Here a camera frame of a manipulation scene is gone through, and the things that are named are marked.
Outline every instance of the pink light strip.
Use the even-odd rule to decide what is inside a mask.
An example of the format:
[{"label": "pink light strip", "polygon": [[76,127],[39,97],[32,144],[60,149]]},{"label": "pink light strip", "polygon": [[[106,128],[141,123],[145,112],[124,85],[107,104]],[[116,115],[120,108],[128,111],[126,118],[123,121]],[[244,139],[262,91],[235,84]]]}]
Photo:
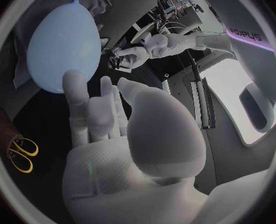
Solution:
[{"label": "pink light strip", "polygon": [[266,50],[268,50],[268,51],[273,51],[273,52],[275,51],[275,50],[272,49],[271,47],[264,46],[264,45],[260,45],[260,44],[254,43],[254,42],[252,42],[252,41],[244,40],[244,39],[242,39],[242,38],[240,38],[240,37],[234,35],[234,34],[233,34],[231,31],[229,31],[228,29],[227,29],[227,34],[228,34],[228,36],[232,37],[232,38],[235,39],[235,40],[242,41],[242,42],[245,42],[245,43],[254,45],[254,46],[258,46],[258,47],[263,48],[263,49],[266,49]]}]

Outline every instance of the brown leather surface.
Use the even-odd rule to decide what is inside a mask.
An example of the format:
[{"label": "brown leather surface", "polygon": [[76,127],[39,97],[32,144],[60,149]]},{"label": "brown leather surface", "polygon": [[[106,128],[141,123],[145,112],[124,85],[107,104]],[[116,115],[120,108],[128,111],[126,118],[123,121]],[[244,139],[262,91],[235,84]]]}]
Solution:
[{"label": "brown leather surface", "polygon": [[23,138],[23,136],[10,121],[5,110],[0,108],[0,147],[8,158],[9,148],[18,138]]}]

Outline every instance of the scissor handle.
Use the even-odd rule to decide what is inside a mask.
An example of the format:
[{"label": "scissor handle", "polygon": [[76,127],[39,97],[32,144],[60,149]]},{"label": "scissor handle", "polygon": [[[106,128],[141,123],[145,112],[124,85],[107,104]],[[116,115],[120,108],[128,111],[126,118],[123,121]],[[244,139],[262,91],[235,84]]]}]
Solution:
[{"label": "scissor handle", "polygon": [[21,140],[27,140],[27,141],[33,143],[33,144],[35,145],[35,147],[36,147],[36,150],[35,150],[34,153],[29,153],[29,152],[27,152],[26,150],[22,149],[22,148],[14,141],[13,144],[16,146],[16,148],[17,148],[18,150],[20,150],[21,152],[23,152],[23,153],[25,153],[25,154],[27,154],[27,155],[29,155],[29,156],[31,156],[31,157],[34,157],[34,156],[36,156],[36,155],[38,154],[38,146],[37,146],[36,143],[34,143],[32,140],[30,140],[30,139],[28,139],[28,138],[18,138],[17,140],[20,140],[20,139],[21,139]]},{"label": "scissor handle", "polygon": [[29,158],[27,158],[25,155],[19,153],[18,151],[15,151],[15,150],[13,150],[13,149],[11,149],[11,148],[10,148],[9,150],[12,151],[12,152],[15,152],[16,154],[21,155],[21,156],[24,157],[24,158],[26,158],[26,159],[29,161],[29,163],[30,163],[30,168],[29,168],[28,170],[22,170],[22,169],[18,168],[18,167],[15,165],[15,163],[13,162],[11,156],[9,156],[9,159],[11,160],[12,164],[14,165],[14,167],[15,167],[18,171],[20,171],[20,172],[22,172],[22,173],[30,173],[30,172],[32,171],[32,169],[33,169],[33,164],[32,164],[32,162],[31,162],[31,160],[30,160]]}]

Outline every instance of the gray cloth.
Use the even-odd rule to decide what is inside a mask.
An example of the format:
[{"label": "gray cloth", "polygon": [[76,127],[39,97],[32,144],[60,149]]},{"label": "gray cloth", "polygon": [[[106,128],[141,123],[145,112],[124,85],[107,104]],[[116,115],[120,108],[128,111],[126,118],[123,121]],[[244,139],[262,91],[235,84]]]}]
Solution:
[{"label": "gray cloth", "polygon": [[[15,50],[19,56],[13,79],[16,89],[30,79],[26,56],[28,44],[35,29],[52,10],[71,1],[72,0],[36,0],[16,23],[13,30]],[[104,13],[105,7],[108,4],[111,5],[109,0],[80,0],[80,4],[89,10],[92,17]]]}]

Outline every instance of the white balloon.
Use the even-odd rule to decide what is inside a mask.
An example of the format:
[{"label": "white balloon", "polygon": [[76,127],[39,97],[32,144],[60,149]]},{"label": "white balloon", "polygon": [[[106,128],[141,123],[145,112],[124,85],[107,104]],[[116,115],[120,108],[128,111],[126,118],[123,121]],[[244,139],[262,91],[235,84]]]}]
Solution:
[{"label": "white balloon", "polygon": [[36,28],[28,46],[27,65],[38,86],[63,93],[64,73],[78,70],[88,82],[98,67],[100,53],[94,19],[74,0],[54,9]]}]

